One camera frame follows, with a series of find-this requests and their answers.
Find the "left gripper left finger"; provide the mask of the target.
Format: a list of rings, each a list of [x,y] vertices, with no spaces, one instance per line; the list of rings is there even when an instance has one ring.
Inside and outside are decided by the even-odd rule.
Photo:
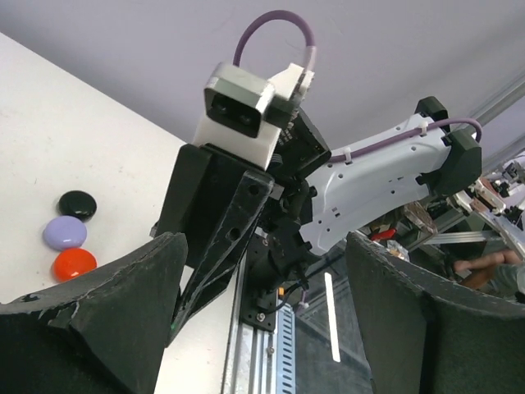
[[[166,233],[2,305],[2,392],[154,392],[186,255]]]

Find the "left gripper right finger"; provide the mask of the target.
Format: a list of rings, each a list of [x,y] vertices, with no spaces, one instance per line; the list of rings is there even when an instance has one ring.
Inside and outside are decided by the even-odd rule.
[[[522,393],[524,306],[350,232],[345,258],[375,393]]]

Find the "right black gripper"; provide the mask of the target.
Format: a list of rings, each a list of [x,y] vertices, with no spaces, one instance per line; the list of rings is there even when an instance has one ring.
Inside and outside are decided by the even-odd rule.
[[[204,116],[204,146],[180,148],[155,232],[185,234],[186,265],[194,268],[177,301],[169,343],[226,290],[258,218],[263,230],[312,221],[306,178],[330,156],[303,111],[281,132],[264,121],[257,138]],[[280,194],[269,196],[273,181]]]

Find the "orange round charging case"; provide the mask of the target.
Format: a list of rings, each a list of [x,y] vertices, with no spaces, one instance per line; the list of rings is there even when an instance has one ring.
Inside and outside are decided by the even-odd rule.
[[[96,258],[89,251],[73,248],[63,250],[55,258],[51,271],[58,282],[67,282],[93,271],[97,266]]]

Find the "lilac round charging case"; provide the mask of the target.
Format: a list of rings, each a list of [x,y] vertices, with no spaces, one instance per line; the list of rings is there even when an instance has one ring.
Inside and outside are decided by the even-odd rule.
[[[86,241],[87,227],[78,218],[59,216],[43,229],[43,241],[54,250],[63,251],[71,248],[80,248]]]

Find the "black round charging case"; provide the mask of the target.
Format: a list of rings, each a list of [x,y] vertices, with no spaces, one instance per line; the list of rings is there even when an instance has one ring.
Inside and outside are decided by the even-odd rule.
[[[57,201],[57,211],[61,215],[71,216],[87,222],[98,210],[95,198],[82,190],[70,190]]]

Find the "person's forearm in background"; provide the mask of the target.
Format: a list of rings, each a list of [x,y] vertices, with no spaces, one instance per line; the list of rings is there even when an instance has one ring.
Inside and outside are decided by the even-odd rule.
[[[453,263],[453,269],[455,272],[461,272],[464,270],[491,268],[501,264],[517,265],[521,262],[522,259],[514,251],[500,250],[476,259],[457,260]]]

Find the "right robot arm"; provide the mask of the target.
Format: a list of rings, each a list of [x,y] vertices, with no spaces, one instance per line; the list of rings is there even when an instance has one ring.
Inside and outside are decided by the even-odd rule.
[[[388,131],[332,153],[304,111],[261,169],[217,144],[180,148],[154,233],[183,233],[194,270],[169,338],[247,265],[241,318],[269,331],[309,268],[349,232],[428,196],[449,197],[481,174],[482,129],[434,97]]]

